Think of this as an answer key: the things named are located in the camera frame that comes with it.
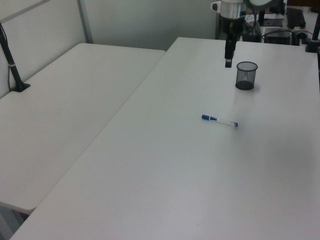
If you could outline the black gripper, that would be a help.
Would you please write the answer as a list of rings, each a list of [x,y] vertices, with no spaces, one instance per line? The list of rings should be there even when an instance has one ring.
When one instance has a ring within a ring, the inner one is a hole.
[[[224,48],[225,67],[231,68],[237,40],[240,39],[244,31],[244,16],[241,16],[237,19],[231,19],[222,16],[221,31],[223,32],[223,37],[226,40]]]

